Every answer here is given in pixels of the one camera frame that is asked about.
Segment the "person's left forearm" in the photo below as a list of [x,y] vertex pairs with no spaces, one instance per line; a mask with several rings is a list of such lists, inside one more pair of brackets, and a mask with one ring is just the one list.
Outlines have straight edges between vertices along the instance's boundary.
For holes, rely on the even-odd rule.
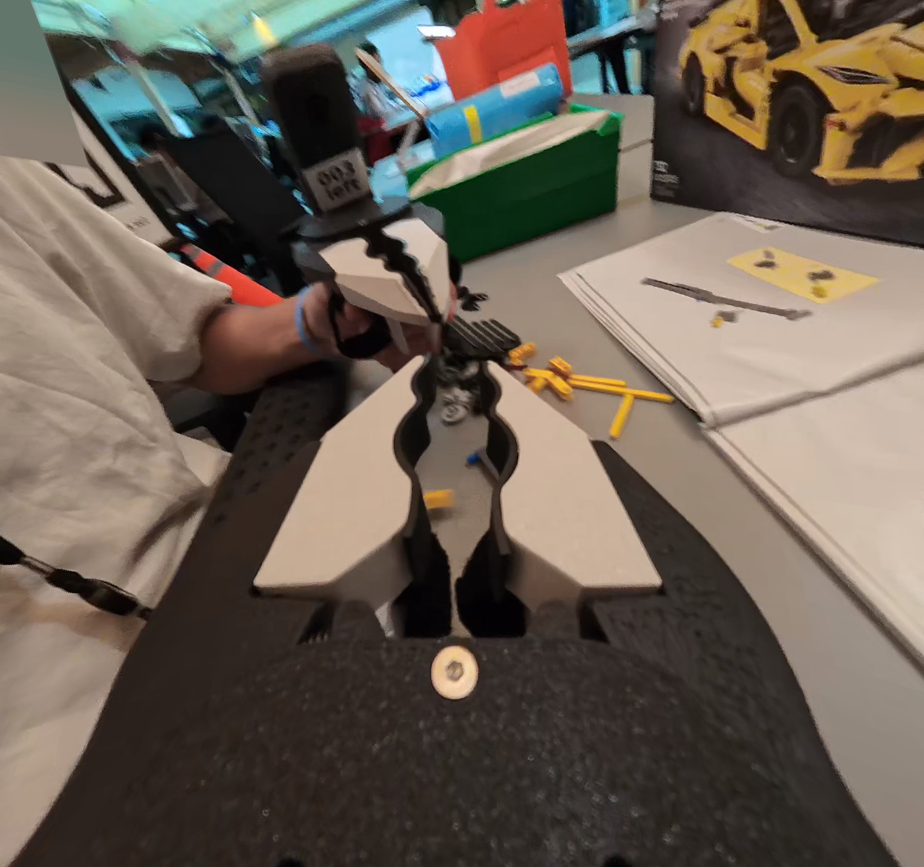
[[222,396],[255,391],[317,360],[299,331],[297,298],[273,306],[229,305],[205,321],[199,335],[200,362],[186,384]]

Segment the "person's left hand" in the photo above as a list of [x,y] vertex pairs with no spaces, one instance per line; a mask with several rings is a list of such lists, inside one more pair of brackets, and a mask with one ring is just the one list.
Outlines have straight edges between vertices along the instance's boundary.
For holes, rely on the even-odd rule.
[[[345,355],[337,348],[335,332],[339,332],[342,340],[363,335],[372,326],[373,313],[344,304],[343,308],[335,313],[335,319],[332,321],[329,312],[331,293],[332,290],[328,284],[314,284],[306,302],[306,318],[322,354],[326,357],[343,359]],[[384,349],[373,356],[365,357],[364,360],[375,362],[392,372],[397,372],[415,356],[427,356],[440,352],[442,348],[440,332],[433,333],[431,328],[415,325],[403,326],[401,329],[406,344],[405,349],[402,349],[397,342],[390,342]]]

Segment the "black perforated board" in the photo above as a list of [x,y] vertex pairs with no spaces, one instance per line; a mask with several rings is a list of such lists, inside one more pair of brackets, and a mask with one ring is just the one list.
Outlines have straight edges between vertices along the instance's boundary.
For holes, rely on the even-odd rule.
[[237,445],[204,516],[223,522],[307,445],[319,441],[346,413],[351,368],[311,365],[269,381],[256,395]]

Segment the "light blue package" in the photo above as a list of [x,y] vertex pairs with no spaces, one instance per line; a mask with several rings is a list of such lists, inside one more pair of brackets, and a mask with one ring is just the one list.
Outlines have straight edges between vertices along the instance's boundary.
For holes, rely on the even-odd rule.
[[555,64],[546,64],[436,111],[425,123],[433,156],[441,160],[537,118],[555,114],[565,89]]

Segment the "instruction booklet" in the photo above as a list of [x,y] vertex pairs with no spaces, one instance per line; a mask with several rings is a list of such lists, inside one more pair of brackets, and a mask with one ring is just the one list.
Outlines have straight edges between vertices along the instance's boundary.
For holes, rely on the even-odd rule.
[[922,661],[922,250],[720,213],[559,277]]

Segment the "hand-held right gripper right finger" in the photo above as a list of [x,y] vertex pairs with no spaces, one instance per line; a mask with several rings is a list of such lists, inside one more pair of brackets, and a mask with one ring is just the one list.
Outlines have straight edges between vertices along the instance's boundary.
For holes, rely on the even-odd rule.
[[597,600],[661,591],[589,436],[497,363],[481,366],[479,396],[502,482],[489,478],[489,526],[456,581],[464,628],[515,638],[548,605],[582,620]]

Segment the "green plastic bin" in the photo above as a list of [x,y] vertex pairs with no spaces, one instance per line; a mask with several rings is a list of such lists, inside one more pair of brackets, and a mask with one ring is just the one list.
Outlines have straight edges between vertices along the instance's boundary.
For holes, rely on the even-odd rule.
[[[575,105],[564,113],[572,108],[593,107]],[[614,113],[622,116],[622,122],[609,134],[583,134],[573,142],[411,200],[442,213],[449,250],[463,264],[612,213],[618,200],[624,122],[621,113]],[[408,191],[409,183],[436,161],[410,169]]]

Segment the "stack of long black lego beams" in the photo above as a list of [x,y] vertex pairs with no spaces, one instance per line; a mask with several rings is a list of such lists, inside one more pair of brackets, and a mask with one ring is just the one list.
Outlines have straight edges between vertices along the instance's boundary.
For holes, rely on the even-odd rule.
[[520,337],[495,319],[455,317],[443,334],[445,354],[462,360],[496,361],[507,358],[521,344]]

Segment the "lego set box with yellow car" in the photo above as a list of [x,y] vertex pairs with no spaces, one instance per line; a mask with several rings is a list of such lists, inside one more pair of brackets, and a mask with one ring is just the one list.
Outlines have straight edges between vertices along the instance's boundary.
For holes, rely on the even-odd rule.
[[923,0],[660,0],[651,197],[923,243]]

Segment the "small wooden board on stand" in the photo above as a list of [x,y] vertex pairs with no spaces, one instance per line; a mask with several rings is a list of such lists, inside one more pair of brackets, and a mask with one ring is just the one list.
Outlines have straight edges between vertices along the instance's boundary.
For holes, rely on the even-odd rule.
[[362,67],[356,81],[359,133],[367,160],[405,154],[424,134],[427,108],[388,75],[375,44],[362,42],[356,57]]

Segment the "black framed marker sign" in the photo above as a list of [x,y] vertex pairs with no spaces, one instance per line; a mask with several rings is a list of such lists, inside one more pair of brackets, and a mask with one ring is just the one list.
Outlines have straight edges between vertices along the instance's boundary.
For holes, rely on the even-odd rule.
[[61,165],[46,161],[45,166],[132,233],[166,248],[174,235],[165,218],[145,198],[101,137],[82,120],[77,111],[72,110],[71,113],[85,161],[81,165]]

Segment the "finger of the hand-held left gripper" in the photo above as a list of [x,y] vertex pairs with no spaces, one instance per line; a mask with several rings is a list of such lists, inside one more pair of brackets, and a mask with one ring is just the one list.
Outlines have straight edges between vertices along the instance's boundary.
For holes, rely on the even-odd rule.
[[363,239],[338,242],[319,252],[334,273],[334,283],[345,301],[369,313],[401,324],[424,326],[440,321],[440,308],[432,316],[406,283],[405,276],[366,254]]
[[422,304],[428,320],[445,322],[454,302],[448,245],[420,218],[402,218],[384,226],[383,234],[401,244],[388,262],[398,272],[412,297]]

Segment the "cluster of yellow lego pieces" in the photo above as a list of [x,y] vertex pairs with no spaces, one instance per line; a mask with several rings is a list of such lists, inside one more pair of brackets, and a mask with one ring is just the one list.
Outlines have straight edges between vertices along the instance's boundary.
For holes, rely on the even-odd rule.
[[551,358],[547,365],[533,366],[530,361],[536,353],[537,348],[534,344],[520,344],[504,354],[502,365],[508,372],[519,375],[526,388],[535,394],[550,390],[561,401],[570,401],[575,392],[586,391],[619,399],[616,414],[608,430],[608,438],[611,441],[618,440],[625,432],[637,402],[675,402],[675,397],[669,393],[633,388],[620,379],[577,374],[569,362],[560,357]]

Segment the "white paper sheet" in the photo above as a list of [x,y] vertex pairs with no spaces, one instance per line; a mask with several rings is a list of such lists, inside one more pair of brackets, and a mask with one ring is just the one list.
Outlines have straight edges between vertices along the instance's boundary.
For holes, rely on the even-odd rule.
[[573,142],[583,134],[609,134],[619,129],[621,122],[621,115],[594,108],[572,108],[571,112],[532,122],[436,161],[417,180],[409,183],[409,198],[421,199],[432,192]]

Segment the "blue wristband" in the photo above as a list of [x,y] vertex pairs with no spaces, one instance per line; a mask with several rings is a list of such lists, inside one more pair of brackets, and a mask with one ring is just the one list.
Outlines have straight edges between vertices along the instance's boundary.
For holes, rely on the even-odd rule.
[[318,342],[312,334],[310,325],[306,318],[305,309],[306,302],[312,288],[312,284],[307,284],[293,297],[295,300],[293,307],[293,318],[295,332],[301,347],[311,357],[318,359],[321,357],[322,351],[319,349]]

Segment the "orange traffic cone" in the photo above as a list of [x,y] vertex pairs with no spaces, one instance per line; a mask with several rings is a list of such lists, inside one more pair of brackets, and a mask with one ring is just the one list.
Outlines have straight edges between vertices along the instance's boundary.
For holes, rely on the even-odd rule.
[[230,267],[197,245],[184,242],[179,252],[191,261],[191,265],[197,271],[224,284],[230,291],[231,301],[236,305],[268,308],[282,302],[282,297],[277,293],[273,293],[256,280]]

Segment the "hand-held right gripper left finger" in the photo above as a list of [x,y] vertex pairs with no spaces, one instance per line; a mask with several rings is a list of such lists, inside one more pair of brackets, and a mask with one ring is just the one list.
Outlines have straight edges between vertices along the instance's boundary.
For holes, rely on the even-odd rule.
[[327,431],[252,586],[261,596],[390,609],[397,632],[452,628],[448,560],[417,467],[431,443],[435,356],[417,356]]

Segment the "orange plastic case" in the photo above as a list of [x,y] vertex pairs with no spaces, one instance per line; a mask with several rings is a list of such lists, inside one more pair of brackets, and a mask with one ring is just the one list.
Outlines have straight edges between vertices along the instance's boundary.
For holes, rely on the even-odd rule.
[[456,102],[548,64],[573,93],[562,0],[483,0],[436,50]]

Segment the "black office chair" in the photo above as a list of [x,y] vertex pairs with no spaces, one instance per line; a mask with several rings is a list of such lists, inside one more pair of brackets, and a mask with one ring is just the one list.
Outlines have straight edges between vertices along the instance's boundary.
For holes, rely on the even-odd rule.
[[286,296],[304,286],[291,236],[306,210],[238,134],[225,127],[158,146],[247,236]]

